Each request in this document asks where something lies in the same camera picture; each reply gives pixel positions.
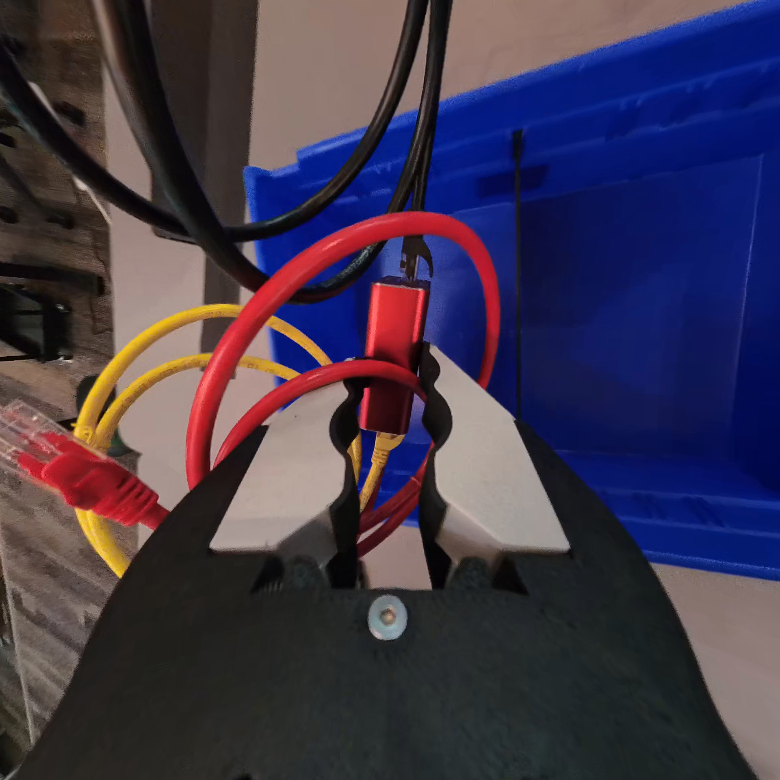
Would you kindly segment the black bin divider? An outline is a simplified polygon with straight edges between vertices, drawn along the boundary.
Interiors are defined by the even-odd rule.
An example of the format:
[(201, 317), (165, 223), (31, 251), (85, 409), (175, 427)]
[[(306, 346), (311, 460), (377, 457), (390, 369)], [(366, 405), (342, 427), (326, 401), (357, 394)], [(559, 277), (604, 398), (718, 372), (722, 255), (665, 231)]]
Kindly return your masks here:
[(516, 419), (522, 419), (522, 150), (523, 130), (512, 133), (513, 215), (515, 228)]

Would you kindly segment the red ethernet splitter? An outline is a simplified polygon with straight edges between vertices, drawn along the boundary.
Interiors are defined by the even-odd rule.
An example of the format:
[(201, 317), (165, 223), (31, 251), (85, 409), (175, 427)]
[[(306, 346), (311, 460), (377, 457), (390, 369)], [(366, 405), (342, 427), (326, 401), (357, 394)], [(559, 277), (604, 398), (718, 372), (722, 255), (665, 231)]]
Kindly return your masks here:
[[(420, 364), (431, 283), (387, 276), (371, 287), (364, 355), (400, 366), (413, 374)], [(407, 433), (414, 393), (385, 379), (364, 390), (360, 426), (384, 434)]]

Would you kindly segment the blue plastic bin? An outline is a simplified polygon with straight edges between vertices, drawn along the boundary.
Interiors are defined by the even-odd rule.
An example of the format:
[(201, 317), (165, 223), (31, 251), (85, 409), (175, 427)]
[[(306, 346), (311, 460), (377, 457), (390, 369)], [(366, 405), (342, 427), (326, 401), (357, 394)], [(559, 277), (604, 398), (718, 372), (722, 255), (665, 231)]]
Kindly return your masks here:
[(490, 393), (653, 562), (778, 580), (779, 9), (749, 2), (440, 104), (427, 208), (501, 288)]

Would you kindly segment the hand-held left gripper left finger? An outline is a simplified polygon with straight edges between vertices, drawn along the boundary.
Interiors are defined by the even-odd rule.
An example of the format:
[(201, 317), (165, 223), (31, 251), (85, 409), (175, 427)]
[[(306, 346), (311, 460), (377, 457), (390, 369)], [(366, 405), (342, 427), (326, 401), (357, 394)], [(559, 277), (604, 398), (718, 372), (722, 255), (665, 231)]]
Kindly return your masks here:
[(212, 551), (305, 558), (333, 587), (356, 586), (360, 502), (348, 449), (359, 433), (358, 395), (352, 381), (337, 381), (272, 417)]

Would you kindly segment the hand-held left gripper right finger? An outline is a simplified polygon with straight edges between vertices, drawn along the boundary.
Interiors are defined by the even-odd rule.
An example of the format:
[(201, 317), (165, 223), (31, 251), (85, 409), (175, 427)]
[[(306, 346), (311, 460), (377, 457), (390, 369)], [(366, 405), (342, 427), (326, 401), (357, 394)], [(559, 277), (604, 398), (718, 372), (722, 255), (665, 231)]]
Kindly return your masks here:
[(432, 588), (465, 560), (494, 574), (508, 555), (569, 554), (515, 417), (439, 347), (424, 343), (419, 368), (431, 449), (418, 523)]

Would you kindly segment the dark floor stand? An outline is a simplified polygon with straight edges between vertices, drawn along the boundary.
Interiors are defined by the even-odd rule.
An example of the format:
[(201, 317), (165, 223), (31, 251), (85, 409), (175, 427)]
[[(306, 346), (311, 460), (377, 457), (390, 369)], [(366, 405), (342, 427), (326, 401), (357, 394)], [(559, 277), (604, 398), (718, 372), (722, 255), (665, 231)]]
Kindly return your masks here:
[(1, 263), (2, 363), (41, 364), (73, 358), (73, 309), (62, 293), (101, 297), (105, 278), (92, 271), (45, 263)]

